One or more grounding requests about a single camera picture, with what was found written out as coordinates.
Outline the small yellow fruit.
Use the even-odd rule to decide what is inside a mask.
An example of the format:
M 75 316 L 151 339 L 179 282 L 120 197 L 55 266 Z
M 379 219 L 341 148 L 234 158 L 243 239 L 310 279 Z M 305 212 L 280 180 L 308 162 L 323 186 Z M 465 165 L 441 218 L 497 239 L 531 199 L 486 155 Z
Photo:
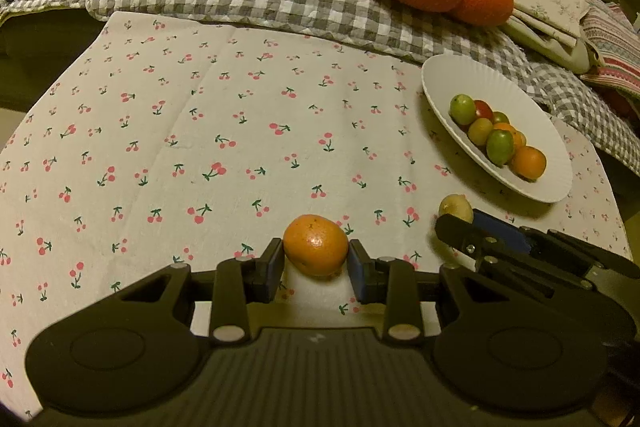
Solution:
M 449 194 L 442 199 L 438 207 L 439 217 L 450 215 L 458 219 L 472 223 L 474 220 L 474 211 L 462 194 Z

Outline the large orange mandarin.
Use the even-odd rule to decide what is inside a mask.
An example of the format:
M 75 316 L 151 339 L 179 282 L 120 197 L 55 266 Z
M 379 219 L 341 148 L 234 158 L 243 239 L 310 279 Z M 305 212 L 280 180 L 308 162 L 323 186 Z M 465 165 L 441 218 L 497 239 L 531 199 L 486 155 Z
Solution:
M 514 153 L 510 168 L 520 178 L 534 182 L 546 171 L 547 157 L 538 148 L 525 145 Z

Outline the orange mandarin front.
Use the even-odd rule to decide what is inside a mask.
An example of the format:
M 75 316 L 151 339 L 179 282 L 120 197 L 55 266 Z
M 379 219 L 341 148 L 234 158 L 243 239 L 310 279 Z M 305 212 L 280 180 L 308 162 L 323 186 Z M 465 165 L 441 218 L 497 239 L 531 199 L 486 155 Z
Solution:
M 310 277 L 329 277 L 337 272 L 348 253 L 345 232 L 318 215 L 295 218 L 285 229 L 282 241 L 288 260 Z

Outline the small yellow-green fruit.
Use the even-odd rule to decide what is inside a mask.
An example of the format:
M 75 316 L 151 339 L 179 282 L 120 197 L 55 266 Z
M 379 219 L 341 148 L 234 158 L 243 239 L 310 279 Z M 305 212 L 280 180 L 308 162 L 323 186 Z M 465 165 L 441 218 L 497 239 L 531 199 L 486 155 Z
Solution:
M 479 148 L 484 148 L 489 135 L 494 131 L 494 123 L 484 117 L 477 118 L 468 129 L 468 138 Z

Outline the green oval fruit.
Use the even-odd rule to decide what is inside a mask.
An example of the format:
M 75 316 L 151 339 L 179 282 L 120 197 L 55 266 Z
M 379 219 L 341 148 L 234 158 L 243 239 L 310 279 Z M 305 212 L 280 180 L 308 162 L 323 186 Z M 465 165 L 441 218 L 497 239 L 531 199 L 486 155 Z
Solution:
M 492 122 L 494 124 L 510 124 L 510 119 L 505 113 L 494 112 L 492 113 Z

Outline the olive green round fruit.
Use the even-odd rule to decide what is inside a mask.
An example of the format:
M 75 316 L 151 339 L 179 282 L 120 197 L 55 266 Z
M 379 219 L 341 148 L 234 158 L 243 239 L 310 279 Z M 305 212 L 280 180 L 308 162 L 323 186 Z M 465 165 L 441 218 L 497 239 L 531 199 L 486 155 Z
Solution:
M 476 119 L 474 100 L 464 93 L 455 95 L 449 103 L 449 114 L 459 126 L 469 126 Z

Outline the orange mandarin in plate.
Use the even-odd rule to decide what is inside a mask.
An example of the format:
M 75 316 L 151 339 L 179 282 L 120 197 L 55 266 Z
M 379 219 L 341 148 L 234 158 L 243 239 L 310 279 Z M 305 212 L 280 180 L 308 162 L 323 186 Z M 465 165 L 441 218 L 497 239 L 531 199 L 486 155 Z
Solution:
M 498 124 L 494 124 L 494 129 L 511 133 L 514 150 L 519 150 L 521 147 L 526 145 L 526 136 L 520 130 L 515 129 L 512 124 L 508 124 L 507 122 L 498 122 Z

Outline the red tomato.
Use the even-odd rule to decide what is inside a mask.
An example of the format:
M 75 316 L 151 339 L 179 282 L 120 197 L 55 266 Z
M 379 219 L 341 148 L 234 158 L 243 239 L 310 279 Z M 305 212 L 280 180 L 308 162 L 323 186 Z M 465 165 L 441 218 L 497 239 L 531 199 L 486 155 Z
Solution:
M 485 118 L 490 122 L 494 121 L 494 111 L 491 109 L 488 103 L 483 100 L 475 100 L 475 116 L 477 118 Z

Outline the cherry print tablecloth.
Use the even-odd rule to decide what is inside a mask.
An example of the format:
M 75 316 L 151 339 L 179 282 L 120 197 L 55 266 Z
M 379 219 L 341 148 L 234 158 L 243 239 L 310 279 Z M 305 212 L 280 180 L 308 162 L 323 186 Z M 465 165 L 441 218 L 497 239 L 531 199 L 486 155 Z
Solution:
M 432 232 L 461 194 L 514 225 L 629 247 L 591 143 L 558 131 L 564 202 L 478 167 L 424 98 L 420 68 L 317 38 L 119 13 L 1 153 L 1 400 L 29 418 L 28 344 L 50 324 L 175 262 L 257 256 L 305 213 L 372 257 L 434 271 Z

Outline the white ribbed plate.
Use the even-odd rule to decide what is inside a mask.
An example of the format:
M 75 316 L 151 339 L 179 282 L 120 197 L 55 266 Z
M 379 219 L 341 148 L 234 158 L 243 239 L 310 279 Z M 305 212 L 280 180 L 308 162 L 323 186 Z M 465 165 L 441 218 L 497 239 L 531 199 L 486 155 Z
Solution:
M 561 135 L 515 83 L 457 55 L 429 58 L 421 78 L 435 116 L 493 178 L 547 204 L 570 193 L 572 166 Z

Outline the folded floral cloth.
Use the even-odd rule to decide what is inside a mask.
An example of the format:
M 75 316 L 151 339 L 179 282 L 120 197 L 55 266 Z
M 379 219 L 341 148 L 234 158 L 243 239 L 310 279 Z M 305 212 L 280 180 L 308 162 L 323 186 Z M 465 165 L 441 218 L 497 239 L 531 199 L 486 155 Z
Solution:
M 586 0 L 514 0 L 501 30 L 520 46 L 582 75 L 600 64 L 599 52 L 580 26 L 588 12 Z

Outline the striped knitted cushion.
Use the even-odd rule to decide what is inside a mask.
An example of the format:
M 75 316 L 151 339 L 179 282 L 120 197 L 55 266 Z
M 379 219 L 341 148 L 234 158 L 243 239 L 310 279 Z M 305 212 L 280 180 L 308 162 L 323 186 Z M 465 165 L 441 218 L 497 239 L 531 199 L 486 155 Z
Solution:
M 602 0 L 586 0 L 587 14 L 580 21 L 586 43 L 597 55 L 582 81 L 615 89 L 639 100 L 639 36 L 622 9 Z

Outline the grey checked blanket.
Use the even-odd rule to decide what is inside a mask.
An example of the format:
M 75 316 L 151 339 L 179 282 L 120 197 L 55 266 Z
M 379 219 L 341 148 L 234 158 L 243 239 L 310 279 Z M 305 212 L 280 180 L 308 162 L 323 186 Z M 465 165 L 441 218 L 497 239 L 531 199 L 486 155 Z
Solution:
M 638 136 L 570 72 L 521 50 L 497 28 L 470 26 L 394 0 L 13 0 L 2 3 L 1 16 L 9 20 L 54 10 L 83 10 L 101 22 L 122 11 L 247 24 L 326 38 L 413 62 L 441 53 L 465 55 L 516 82 L 628 169 L 639 167 Z

